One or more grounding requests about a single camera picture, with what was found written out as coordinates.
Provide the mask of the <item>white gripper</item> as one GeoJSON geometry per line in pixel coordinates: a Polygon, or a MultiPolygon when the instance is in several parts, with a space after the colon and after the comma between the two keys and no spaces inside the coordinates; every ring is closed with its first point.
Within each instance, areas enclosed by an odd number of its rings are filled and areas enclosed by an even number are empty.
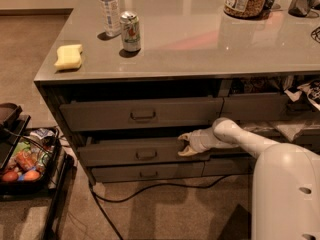
{"type": "Polygon", "coordinates": [[[211,128],[195,130],[192,133],[183,133],[178,140],[189,141],[182,151],[178,152],[181,157],[194,156],[197,153],[203,153],[217,144],[217,139],[211,128]]]}

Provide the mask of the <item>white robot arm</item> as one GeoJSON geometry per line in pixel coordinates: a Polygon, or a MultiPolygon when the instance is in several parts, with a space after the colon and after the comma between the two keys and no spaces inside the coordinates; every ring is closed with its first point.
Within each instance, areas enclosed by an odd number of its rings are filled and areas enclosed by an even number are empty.
{"type": "Polygon", "coordinates": [[[207,129],[179,136],[181,156],[240,147],[256,159],[251,240],[320,240],[320,156],[279,143],[219,118],[207,129]]]}

